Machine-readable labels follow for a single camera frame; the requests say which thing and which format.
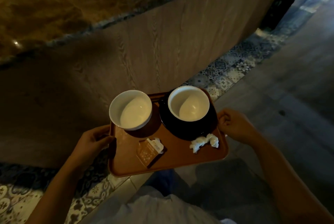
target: brown tray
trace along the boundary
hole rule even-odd
[[[161,123],[158,100],[167,92],[149,94],[152,100],[152,116],[149,122],[136,131],[124,131],[110,124],[110,135],[116,140],[109,145],[109,171],[116,177],[131,176],[146,172],[173,169],[176,167],[211,162],[224,159],[228,154],[228,144],[225,135],[216,128],[212,133],[219,139],[219,147],[213,148],[210,144],[201,147],[197,154],[189,148],[190,141],[185,141],[171,134]],[[165,146],[164,154],[149,168],[145,167],[136,155],[140,140],[159,138]]]

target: cup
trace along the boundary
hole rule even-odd
[[[172,91],[168,98],[169,111],[182,121],[198,121],[210,108],[207,95],[194,86],[181,86]]]
[[[142,128],[152,116],[152,102],[142,91],[124,91],[109,107],[111,121],[120,128],[134,131]]]

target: cup rim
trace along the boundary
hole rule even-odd
[[[172,110],[172,108],[171,108],[171,101],[172,101],[172,99],[173,99],[173,94],[174,94],[175,92],[177,92],[178,90],[183,89],[183,88],[185,88],[185,89],[194,89],[194,90],[196,90],[196,91],[200,91],[200,92],[206,97],[206,98],[205,98],[205,102],[206,102],[206,104],[207,104],[207,111],[206,111],[206,113],[205,113],[201,118],[196,119],[196,120],[183,120],[183,119],[181,119],[179,116],[177,116],[177,115],[173,112],[173,110]],[[185,121],[185,122],[195,122],[195,121],[201,120],[202,118],[204,118],[204,117],[207,115],[207,113],[208,113],[208,111],[209,111],[209,109],[210,109],[210,100],[209,100],[208,96],[205,94],[205,92],[202,91],[200,88],[197,88],[197,87],[194,87],[194,86],[190,86],[190,85],[180,86],[180,87],[177,87],[175,90],[173,90],[173,91],[170,93],[169,97],[168,97],[168,102],[167,102],[167,103],[168,103],[168,109],[169,109],[169,111],[174,115],[174,117],[176,117],[177,119],[179,119],[179,120],[181,120],[181,121]]]
[[[145,122],[143,122],[142,124],[139,124],[139,125],[137,125],[137,126],[135,126],[135,127],[130,127],[130,128],[125,128],[125,127],[122,127],[121,125],[119,125],[118,123],[115,123],[115,121],[112,119],[112,117],[111,117],[111,113],[110,113],[110,109],[111,109],[111,107],[112,107],[114,101],[115,101],[119,96],[123,95],[123,94],[126,93],[126,92],[137,92],[137,93],[142,93],[142,94],[144,94],[144,95],[145,95],[145,99],[147,99],[147,100],[149,101],[149,104],[150,104],[150,110],[151,110],[151,112],[148,114],[147,118],[145,118]],[[139,128],[141,128],[141,126],[144,126],[144,125],[148,122],[148,118],[150,118],[151,115],[152,115],[152,101],[151,101],[150,97],[149,97],[145,92],[138,91],[138,90],[136,90],[136,89],[130,89],[130,90],[128,90],[128,91],[123,91],[123,92],[119,93],[119,94],[118,94],[117,96],[115,96],[115,98],[111,101],[111,104],[110,104],[110,106],[109,106],[109,118],[110,118],[110,120],[112,121],[112,123],[113,123],[114,125],[116,125],[116,126],[118,126],[118,127],[120,127],[120,128],[123,128],[124,130],[131,130],[131,129],[136,129],[136,128],[139,129]]]

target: black saucer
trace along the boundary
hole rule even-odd
[[[159,100],[159,113],[162,124],[173,135],[186,141],[193,141],[199,136],[206,136],[217,127],[217,113],[211,102],[208,113],[198,121],[187,122],[175,117],[168,108],[168,97],[172,91]]]

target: person's left arm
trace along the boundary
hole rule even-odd
[[[103,138],[109,128],[109,125],[105,125],[82,134],[72,154],[51,181],[26,224],[65,222],[78,180],[100,151],[114,139],[112,136]]]

